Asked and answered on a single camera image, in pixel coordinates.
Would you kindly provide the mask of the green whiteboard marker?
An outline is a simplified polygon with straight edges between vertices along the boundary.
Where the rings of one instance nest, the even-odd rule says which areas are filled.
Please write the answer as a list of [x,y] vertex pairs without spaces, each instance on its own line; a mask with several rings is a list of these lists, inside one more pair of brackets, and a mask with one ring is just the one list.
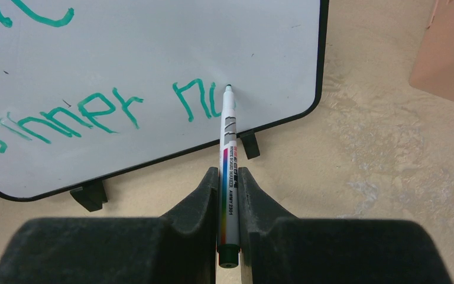
[[231,269],[239,265],[238,148],[235,98],[231,85],[223,93],[219,148],[218,264]]

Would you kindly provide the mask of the white whiteboard black frame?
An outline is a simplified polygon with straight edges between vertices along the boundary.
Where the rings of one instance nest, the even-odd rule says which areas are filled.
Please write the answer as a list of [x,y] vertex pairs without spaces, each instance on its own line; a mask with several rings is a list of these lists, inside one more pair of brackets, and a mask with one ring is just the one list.
[[0,198],[28,202],[320,101],[328,1],[0,1]]

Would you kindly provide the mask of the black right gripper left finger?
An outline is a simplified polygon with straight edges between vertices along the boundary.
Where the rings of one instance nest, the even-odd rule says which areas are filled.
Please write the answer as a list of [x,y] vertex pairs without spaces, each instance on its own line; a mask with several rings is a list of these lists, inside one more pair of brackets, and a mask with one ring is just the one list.
[[218,169],[160,217],[36,218],[0,259],[0,283],[214,283]]

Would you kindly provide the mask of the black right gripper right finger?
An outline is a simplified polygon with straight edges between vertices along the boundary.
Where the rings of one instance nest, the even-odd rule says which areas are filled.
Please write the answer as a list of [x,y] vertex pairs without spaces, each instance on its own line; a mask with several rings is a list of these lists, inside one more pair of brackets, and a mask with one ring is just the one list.
[[238,170],[243,283],[450,283],[428,233],[408,220],[298,218]]

